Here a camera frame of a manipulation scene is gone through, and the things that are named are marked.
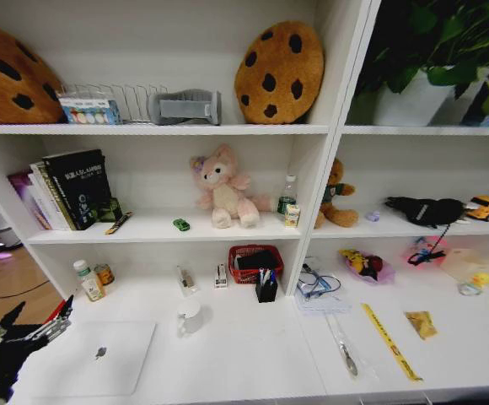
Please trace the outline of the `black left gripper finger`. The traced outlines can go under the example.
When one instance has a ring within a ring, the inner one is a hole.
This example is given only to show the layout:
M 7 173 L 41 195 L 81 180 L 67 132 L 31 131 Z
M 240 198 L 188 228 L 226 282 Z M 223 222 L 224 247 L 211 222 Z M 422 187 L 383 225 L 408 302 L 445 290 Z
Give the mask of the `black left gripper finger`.
M 16 305 L 11 311 L 7 312 L 0 320 L 0 343 L 3 343 L 7 339 L 16 338 L 18 335 L 18 329 L 14 325 L 20 313 L 25 306 L 25 302 L 22 301 Z
M 35 341 L 41 338 L 46 338 L 49 342 L 63 334 L 71 325 L 69 317 L 73 311 L 74 295 L 70 295 L 68 299 L 56 309 L 56 313 L 49 321 L 42 324 L 38 329 L 30 334 L 30 339 Z

